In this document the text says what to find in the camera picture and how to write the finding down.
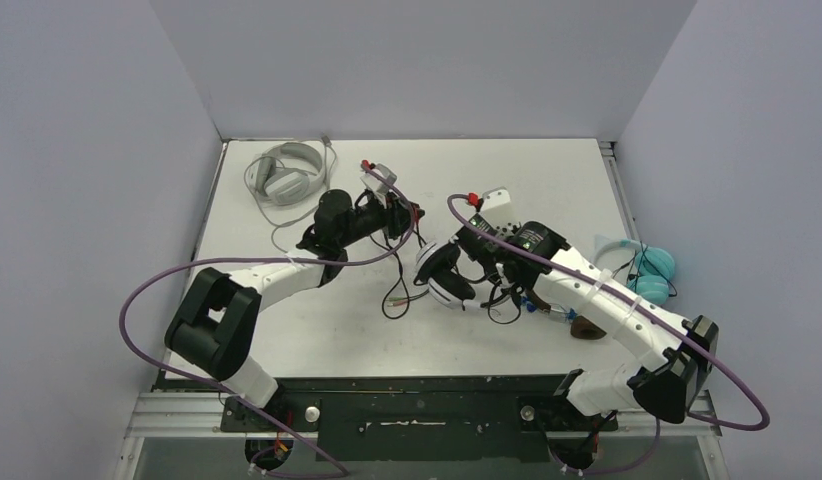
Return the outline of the black and white headphones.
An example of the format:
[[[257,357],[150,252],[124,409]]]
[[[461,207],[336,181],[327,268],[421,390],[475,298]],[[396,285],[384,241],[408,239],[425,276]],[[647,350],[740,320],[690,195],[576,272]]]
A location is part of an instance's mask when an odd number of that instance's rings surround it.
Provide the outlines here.
[[[402,318],[408,313],[414,301],[426,296],[450,309],[482,310],[493,322],[497,322],[500,316],[497,311],[499,306],[507,302],[520,304],[522,291],[519,287],[494,285],[490,282],[470,284],[462,278],[464,275],[460,272],[458,260],[461,255],[467,254],[456,245],[456,234],[446,241],[428,243],[423,241],[418,230],[415,230],[414,234],[417,236],[420,251],[415,260],[413,283],[422,286],[424,290],[416,294],[410,292],[405,264],[399,254],[393,253],[391,258],[397,267],[397,279],[380,303],[381,313],[385,318]]]

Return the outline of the brown headphones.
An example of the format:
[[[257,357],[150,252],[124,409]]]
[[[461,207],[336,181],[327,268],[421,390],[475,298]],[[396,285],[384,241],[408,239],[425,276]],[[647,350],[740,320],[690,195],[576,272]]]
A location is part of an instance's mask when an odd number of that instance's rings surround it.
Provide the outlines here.
[[[523,295],[521,305],[528,313],[536,313],[565,324],[569,333],[579,340],[595,341],[603,339],[606,332],[573,309],[560,304],[550,304],[531,295]]]

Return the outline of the teal cat-ear headphones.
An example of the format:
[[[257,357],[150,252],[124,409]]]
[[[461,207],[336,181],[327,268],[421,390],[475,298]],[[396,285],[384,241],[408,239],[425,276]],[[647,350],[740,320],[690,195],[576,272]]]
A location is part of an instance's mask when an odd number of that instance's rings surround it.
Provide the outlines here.
[[[630,238],[609,238],[596,235],[593,263],[598,263],[605,254],[618,250],[630,250],[632,257],[613,271],[617,275],[627,270],[626,287],[655,304],[664,305],[678,296],[673,282],[676,275],[675,258],[662,248],[658,248]]]

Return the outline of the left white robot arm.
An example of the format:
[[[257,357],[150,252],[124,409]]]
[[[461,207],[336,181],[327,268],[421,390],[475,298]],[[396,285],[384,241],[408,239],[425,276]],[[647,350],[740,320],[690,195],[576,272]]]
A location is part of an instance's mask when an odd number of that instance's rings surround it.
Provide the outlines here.
[[[327,191],[283,261],[230,273],[199,271],[165,333],[165,346],[245,399],[247,417],[259,428],[278,427],[286,415],[280,385],[249,355],[259,314],[333,281],[348,260],[348,246],[377,232],[397,240],[424,214],[394,193],[379,197],[366,190],[353,200],[344,190]]]

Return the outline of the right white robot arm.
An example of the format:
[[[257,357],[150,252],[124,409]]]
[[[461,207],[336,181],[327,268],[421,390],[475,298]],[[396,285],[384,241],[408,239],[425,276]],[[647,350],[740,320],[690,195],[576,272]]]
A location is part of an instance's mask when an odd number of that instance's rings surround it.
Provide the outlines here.
[[[536,221],[503,233],[476,214],[453,240],[496,279],[574,308],[631,354],[618,367],[567,374],[552,402],[561,425],[576,428],[593,415],[626,409],[673,424],[688,417],[715,365],[714,322],[688,320],[636,295]]]

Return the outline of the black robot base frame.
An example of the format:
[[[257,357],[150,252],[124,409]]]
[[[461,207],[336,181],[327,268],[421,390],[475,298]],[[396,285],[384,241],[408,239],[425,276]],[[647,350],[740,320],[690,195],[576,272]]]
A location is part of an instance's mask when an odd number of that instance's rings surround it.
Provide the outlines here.
[[[267,410],[340,461],[552,459],[584,466],[615,438],[718,436],[688,418],[656,427],[622,410],[585,417],[556,390],[560,375],[282,378]]]

